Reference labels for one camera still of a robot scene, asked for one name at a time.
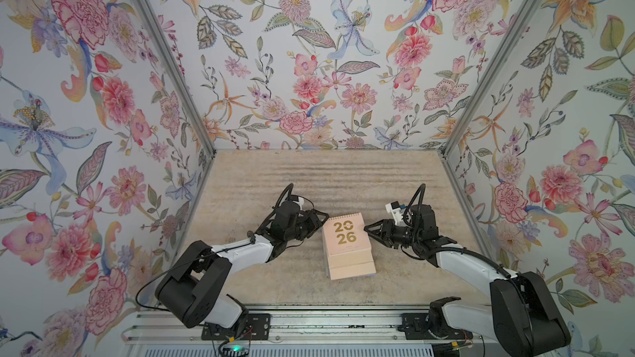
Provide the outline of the peach desk calendar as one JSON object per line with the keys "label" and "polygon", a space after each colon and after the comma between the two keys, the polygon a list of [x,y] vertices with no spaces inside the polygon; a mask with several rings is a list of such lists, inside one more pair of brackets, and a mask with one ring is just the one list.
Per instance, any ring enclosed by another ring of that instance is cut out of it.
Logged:
{"label": "peach desk calendar", "polygon": [[376,274],[361,213],[329,218],[322,226],[327,277],[332,281]]}

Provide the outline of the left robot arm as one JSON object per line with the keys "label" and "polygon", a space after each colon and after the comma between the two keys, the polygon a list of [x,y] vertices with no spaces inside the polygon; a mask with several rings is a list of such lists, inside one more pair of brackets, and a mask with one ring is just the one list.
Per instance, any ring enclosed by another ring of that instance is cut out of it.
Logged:
{"label": "left robot arm", "polygon": [[162,277],[155,298],[188,328],[207,324],[236,335],[246,331],[249,310],[225,294],[225,283],[243,269],[266,264],[289,248],[291,241],[312,237],[329,219],[305,200],[293,196],[276,203],[261,225],[246,239],[222,246],[193,242]]}

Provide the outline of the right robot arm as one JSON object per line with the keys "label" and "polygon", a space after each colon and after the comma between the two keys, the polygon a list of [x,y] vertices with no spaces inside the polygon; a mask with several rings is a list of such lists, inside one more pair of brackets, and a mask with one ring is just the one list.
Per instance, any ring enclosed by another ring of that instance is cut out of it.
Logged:
{"label": "right robot arm", "polygon": [[440,234],[435,212],[426,204],[390,203],[389,219],[365,226],[369,238],[401,250],[408,258],[450,272],[481,291],[489,303],[459,297],[430,302],[424,328],[435,337],[471,332],[495,340],[510,356],[538,356],[572,343],[544,279],[519,273]]}

